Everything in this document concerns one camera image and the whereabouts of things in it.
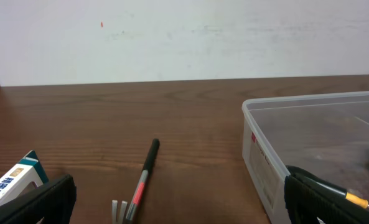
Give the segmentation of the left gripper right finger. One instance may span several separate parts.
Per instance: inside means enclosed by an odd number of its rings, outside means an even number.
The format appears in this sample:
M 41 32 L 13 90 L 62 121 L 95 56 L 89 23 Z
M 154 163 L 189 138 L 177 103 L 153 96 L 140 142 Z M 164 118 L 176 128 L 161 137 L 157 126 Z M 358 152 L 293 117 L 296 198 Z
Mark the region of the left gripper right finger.
M 286 168 L 290 174 L 284 180 L 284 201 L 291 223 L 369 224 L 369 209 L 355 205 L 299 174 L 291 174 L 291 171 L 306 171 L 300 167 Z

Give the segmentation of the small black claw hammer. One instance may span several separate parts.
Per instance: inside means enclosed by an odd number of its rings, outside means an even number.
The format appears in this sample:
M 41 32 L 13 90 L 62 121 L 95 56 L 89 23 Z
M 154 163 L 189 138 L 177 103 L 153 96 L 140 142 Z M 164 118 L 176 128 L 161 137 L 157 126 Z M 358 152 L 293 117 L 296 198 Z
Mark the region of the small black claw hammer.
M 150 178 L 154 167 L 159 146 L 160 141 L 158 139 L 153 139 L 141 171 L 139 182 L 130 203 L 122 201 L 119 205 L 117 200 L 112 200 L 112 224 L 134 223 L 141 205 L 141 199 L 146 189 L 147 180 Z

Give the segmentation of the black slim screwdriver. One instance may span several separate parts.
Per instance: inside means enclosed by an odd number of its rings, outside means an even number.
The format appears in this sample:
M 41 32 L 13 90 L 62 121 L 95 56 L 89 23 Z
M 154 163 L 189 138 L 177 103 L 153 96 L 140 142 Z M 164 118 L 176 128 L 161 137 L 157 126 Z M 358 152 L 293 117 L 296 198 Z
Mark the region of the black slim screwdriver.
M 360 198 L 354 194 L 351 194 L 347 189 L 340 187 L 338 185 L 332 184 L 328 181 L 322 180 L 316 176 L 314 176 L 311 173 L 308 173 L 306 171 L 301 172 L 295 172 L 291 171 L 291 174 L 299 174 L 302 177 L 305 177 L 307 180 L 310 180 L 319 186 L 331 191 L 332 193 L 354 203 L 355 205 L 358 205 L 364 209 L 369 209 L 369 202 L 363 198 Z

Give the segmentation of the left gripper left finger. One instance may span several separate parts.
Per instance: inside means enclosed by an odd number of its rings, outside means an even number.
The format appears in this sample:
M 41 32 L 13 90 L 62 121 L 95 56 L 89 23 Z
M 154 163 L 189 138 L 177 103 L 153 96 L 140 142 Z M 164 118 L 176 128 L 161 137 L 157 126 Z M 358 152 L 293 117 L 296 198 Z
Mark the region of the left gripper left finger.
M 71 175 L 63 175 L 0 206 L 0 224 L 69 224 L 77 199 Z

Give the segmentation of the white and blue box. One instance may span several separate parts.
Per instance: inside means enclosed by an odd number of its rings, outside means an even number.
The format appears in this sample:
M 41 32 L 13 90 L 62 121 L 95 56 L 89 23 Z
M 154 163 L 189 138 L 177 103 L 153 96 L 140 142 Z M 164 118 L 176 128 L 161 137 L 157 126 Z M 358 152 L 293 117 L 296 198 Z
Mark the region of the white and blue box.
M 49 181 L 34 150 L 0 178 L 0 206 Z

